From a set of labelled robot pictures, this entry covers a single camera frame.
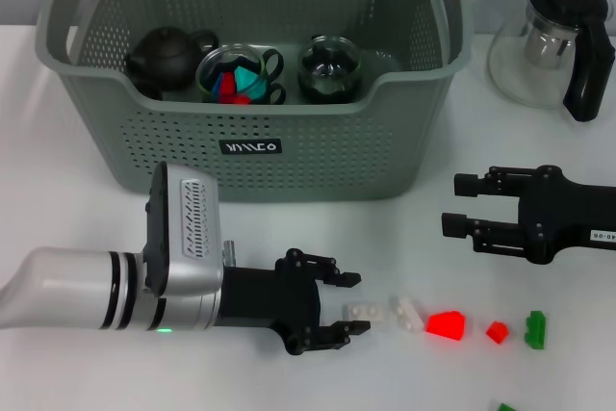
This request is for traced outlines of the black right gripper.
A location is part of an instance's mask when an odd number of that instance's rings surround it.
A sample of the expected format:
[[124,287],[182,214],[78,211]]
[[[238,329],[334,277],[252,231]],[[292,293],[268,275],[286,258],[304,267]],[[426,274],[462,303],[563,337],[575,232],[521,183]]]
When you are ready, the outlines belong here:
[[566,248],[615,249],[615,189],[567,179],[556,166],[490,167],[483,177],[456,173],[454,194],[519,197],[518,224],[443,213],[443,235],[473,240],[473,250],[547,265]]

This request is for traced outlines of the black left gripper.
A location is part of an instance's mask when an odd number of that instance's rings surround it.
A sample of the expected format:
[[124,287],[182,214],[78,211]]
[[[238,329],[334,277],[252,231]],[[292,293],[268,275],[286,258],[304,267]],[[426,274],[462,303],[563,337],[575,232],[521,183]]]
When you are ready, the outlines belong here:
[[224,269],[218,325],[274,331],[286,351],[340,349],[372,327],[369,321],[336,321],[320,326],[321,302],[317,282],[354,287],[358,272],[340,271],[332,257],[305,254],[292,248],[272,270]]

